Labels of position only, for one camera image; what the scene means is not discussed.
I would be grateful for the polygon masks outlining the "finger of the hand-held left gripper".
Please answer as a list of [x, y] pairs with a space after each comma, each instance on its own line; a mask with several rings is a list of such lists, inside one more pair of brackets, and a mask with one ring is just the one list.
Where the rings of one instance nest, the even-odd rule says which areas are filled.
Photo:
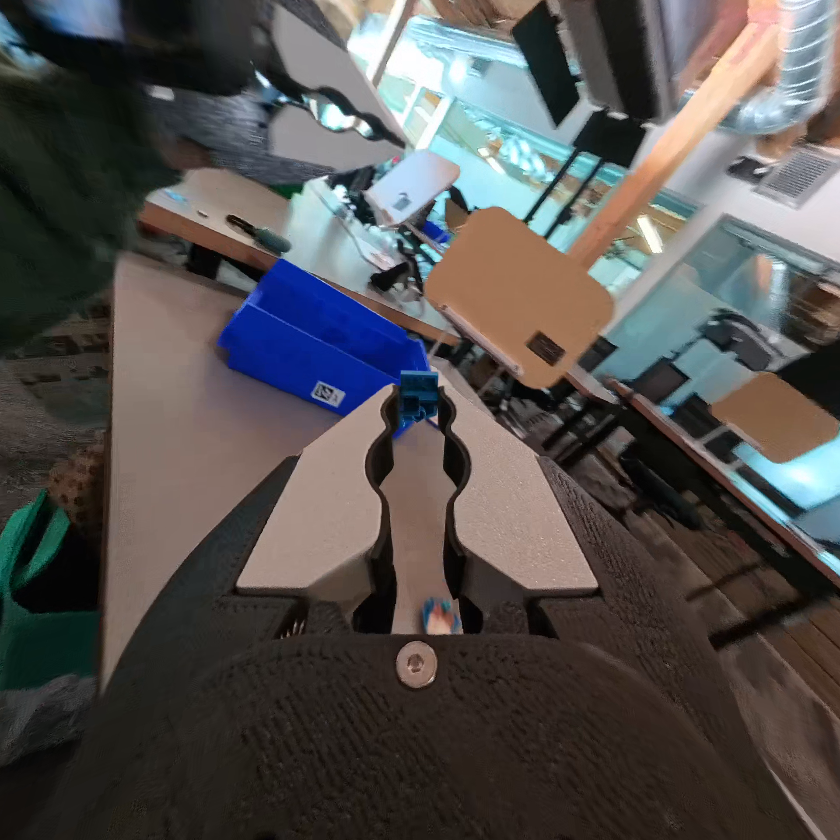
[[389, 140], [365, 138], [357, 129], [332, 130], [300, 108], [286, 106], [268, 123], [269, 152], [281, 159], [350, 172], [383, 164], [404, 152]]
[[405, 148], [406, 136], [371, 82], [346, 48], [286, 7], [272, 19], [272, 86], [279, 106], [309, 112], [331, 130], [357, 129], [365, 138], [389, 140]]

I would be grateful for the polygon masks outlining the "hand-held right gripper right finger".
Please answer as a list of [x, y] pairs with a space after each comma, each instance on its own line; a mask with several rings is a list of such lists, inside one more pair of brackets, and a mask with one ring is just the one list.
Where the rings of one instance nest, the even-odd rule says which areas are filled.
[[449, 387], [438, 390], [443, 468], [455, 487], [444, 576], [460, 599], [592, 595], [598, 584], [536, 454]]

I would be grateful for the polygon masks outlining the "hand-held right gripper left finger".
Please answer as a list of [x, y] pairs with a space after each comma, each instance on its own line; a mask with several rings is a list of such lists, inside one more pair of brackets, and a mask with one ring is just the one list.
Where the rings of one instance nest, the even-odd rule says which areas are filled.
[[382, 483], [394, 467], [398, 391], [388, 385], [305, 447], [240, 572], [236, 591], [391, 613], [396, 573]]

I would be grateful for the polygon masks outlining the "blue lego piece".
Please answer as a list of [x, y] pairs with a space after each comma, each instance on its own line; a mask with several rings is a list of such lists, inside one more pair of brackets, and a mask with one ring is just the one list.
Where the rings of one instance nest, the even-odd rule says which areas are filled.
[[438, 372], [403, 370], [398, 382], [399, 438], [412, 425], [435, 420], [438, 414]]

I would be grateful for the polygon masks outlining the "multicoloured lego assembly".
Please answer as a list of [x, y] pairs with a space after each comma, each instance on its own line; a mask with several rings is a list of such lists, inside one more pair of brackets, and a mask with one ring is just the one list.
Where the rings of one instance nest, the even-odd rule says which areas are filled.
[[454, 604], [445, 598], [429, 597], [423, 604], [423, 633], [426, 635], [461, 635], [462, 623]]

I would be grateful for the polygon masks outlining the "person's left hand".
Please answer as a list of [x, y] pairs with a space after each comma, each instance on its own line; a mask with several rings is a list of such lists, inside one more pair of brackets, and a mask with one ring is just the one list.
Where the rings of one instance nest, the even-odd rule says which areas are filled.
[[270, 152], [269, 115], [256, 94], [218, 98], [147, 87], [143, 103], [165, 162], [180, 172], [220, 169], [264, 186], [299, 186], [333, 168]]

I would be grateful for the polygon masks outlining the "wooden edged table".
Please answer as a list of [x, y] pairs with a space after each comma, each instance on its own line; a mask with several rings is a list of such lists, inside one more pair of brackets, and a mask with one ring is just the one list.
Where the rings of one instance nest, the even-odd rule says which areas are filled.
[[323, 181], [310, 182], [288, 201], [240, 175], [204, 169], [150, 194], [140, 223], [263, 271], [278, 257], [229, 224], [227, 216], [269, 228], [290, 242], [290, 263], [398, 326], [426, 340], [456, 346], [455, 328], [424, 299], [408, 290], [379, 292], [370, 285], [370, 275], [385, 266], [385, 252], [371, 244], [354, 219], [340, 215], [338, 206]]

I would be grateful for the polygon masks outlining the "blue plastic bin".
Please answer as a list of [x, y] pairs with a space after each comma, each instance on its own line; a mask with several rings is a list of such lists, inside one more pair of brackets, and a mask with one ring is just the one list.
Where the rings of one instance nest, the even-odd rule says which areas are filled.
[[280, 259], [219, 335], [227, 366], [346, 417], [403, 370], [429, 371], [426, 349], [398, 325]]

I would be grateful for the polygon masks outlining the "black monitor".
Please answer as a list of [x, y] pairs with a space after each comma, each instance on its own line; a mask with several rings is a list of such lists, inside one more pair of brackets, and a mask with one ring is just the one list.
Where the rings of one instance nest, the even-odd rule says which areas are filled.
[[559, 35], [560, 19], [549, 3], [538, 2], [511, 29], [529, 74], [553, 125], [558, 128], [581, 99]]

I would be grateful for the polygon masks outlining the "long background table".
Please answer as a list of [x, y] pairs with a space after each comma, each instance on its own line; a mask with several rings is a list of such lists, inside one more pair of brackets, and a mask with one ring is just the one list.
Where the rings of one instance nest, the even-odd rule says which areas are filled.
[[711, 481], [750, 510], [751, 515], [772, 531], [778, 540], [806, 560], [835, 587], [839, 586], [838, 557], [808, 536], [781, 508], [740, 477], [735, 465], [720, 462], [699, 440], [689, 437], [669, 416], [662, 413], [657, 405], [637, 394], [629, 385], [613, 376], [607, 376], [603, 384], [636, 415], [643, 418], [648, 426], [676, 446], [685, 457], [708, 475]]

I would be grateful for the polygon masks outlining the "green fabric bag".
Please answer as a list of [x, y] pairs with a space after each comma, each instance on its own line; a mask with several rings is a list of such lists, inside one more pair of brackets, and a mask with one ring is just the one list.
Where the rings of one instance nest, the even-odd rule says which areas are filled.
[[100, 559], [42, 489], [1, 535], [1, 689], [98, 672]]

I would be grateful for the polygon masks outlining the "wooden beam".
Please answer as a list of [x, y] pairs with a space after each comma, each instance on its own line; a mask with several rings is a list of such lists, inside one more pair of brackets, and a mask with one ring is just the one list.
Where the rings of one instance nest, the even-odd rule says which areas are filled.
[[711, 69], [693, 97], [665, 127], [647, 156], [622, 181], [568, 256], [585, 269], [607, 251], [690, 153], [774, 68], [779, 23], [771, 17], [750, 22]]

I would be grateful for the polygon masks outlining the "green handled screwdriver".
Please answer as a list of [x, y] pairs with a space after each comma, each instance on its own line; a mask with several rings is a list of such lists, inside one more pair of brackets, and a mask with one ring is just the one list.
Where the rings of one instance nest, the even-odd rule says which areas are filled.
[[252, 241], [265, 251], [275, 256], [283, 256], [292, 249], [291, 242], [268, 227], [257, 227], [245, 219], [229, 214], [225, 222], [231, 228], [250, 237]]

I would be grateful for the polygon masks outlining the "wall air vent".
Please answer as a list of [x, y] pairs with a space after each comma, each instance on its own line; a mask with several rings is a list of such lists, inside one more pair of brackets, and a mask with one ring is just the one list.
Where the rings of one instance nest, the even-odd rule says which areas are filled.
[[798, 145], [753, 188], [753, 192], [789, 209], [802, 208], [839, 171], [837, 150]]

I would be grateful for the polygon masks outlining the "silver ventilation duct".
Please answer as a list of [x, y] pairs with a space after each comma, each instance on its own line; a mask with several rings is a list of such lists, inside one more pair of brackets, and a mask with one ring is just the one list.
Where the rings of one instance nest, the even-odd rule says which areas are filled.
[[713, 18], [686, 81], [718, 62], [687, 90], [668, 128], [687, 149], [720, 121], [745, 137], [782, 133], [822, 111], [836, 65], [838, 2], [711, 2]]

